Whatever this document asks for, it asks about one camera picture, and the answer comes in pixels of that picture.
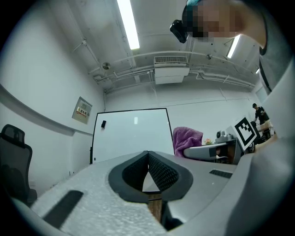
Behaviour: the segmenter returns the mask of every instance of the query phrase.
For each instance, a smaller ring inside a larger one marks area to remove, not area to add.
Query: ceiling
[[[48,0],[71,52],[81,59],[105,92],[150,82],[153,73],[148,75],[147,70],[153,70],[154,56],[161,55],[187,56],[191,72],[202,70],[233,77],[242,84],[245,82],[246,86],[256,84],[259,79],[255,74],[259,67],[259,45],[251,38],[242,35],[229,59],[226,55],[232,39],[215,38],[211,42],[201,42],[189,38],[182,44],[170,32],[171,23],[181,18],[186,0],[130,1],[140,43],[140,48],[135,50],[130,50],[116,0]],[[109,70],[102,68],[105,62],[110,63]],[[194,80],[196,74],[193,73],[184,78],[184,82]]]

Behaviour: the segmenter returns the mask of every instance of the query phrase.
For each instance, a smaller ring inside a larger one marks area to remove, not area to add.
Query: whiteboard frame
[[[114,111],[114,112],[99,112],[96,114],[96,118],[95,118],[93,137],[92,137],[92,146],[90,148],[90,165],[93,164],[93,143],[94,143],[94,136],[95,136],[96,121],[97,121],[97,117],[99,114],[118,113],[118,112],[135,112],[135,111],[150,111],[150,110],[166,110],[166,114],[167,114],[167,118],[168,118],[168,122],[169,122],[171,139],[173,141],[172,129],[171,129],[171,125],[170,125],[170,119],[169,119],[167,108],[149,108],[149,109],[136,109],[136,110]]]

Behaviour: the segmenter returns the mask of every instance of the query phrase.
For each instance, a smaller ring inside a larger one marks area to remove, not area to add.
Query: small plant
[[[213,142],[211,141],[210,138],[207,138],[205,141],[204,141],[205,145],[209,145],[209,144],[213,144]]]

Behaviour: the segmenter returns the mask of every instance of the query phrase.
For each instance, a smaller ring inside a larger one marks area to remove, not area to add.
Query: chair headrest
[[[24,147],[24,132],[11,124],[3,127],[1,137],[8,142]]]

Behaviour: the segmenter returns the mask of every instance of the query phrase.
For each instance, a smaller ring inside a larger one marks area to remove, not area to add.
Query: framed notice
[[[87,124],[91,112],[91,107],[91,104],[80,97],[78,99],[72,118],[84,124]]]

